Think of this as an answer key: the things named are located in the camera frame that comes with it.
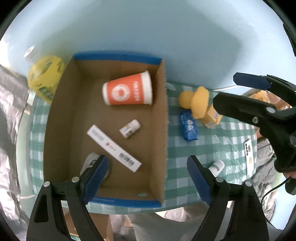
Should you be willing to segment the person's right hand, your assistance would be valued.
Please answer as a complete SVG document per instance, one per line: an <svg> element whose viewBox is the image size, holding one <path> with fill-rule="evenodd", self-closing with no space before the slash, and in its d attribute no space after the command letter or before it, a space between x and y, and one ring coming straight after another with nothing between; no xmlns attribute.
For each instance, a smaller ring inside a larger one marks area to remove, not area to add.
<svg viewBox="0 0 296 241"><path fill-rule="evenodd" d="M283 175L287 179L286 185L295 186L296 171L285 172Z"/></svg>

